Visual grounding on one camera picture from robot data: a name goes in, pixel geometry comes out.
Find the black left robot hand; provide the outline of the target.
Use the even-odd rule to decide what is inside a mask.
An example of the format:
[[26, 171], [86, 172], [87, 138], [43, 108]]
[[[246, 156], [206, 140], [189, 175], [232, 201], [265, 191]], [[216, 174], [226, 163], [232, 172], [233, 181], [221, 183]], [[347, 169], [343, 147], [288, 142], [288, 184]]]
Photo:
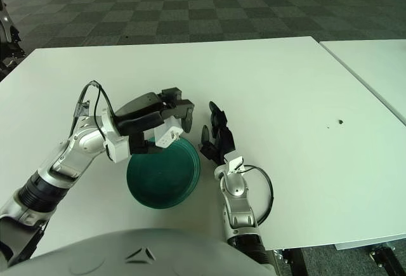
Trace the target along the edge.
[[169, 88], [158, 94], [149, 92], [131, 100], [117, 110], [113, 118], [118, 133], [129, 138], [130, 154], [156, 154], [162, 149], [144, 139], [144, 132], [174, 116], [181, 120], [184, 132], [189, 133], [193, 109], [194, 104], [181, 97], [180, 89]]

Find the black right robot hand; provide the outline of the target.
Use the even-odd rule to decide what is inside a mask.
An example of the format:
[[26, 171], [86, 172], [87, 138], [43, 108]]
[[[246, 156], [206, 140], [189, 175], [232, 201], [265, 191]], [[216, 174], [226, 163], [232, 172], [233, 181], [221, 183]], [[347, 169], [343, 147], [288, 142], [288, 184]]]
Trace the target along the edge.
[[213, 101], [209, 102], [211, 111], [211, 133], [207, 125], [202, 128], [199, 150], [207, 159], [217, 165], [225, 164], [225, 155], [235, 150], [233, 135], [227, 126], [226, 114]]

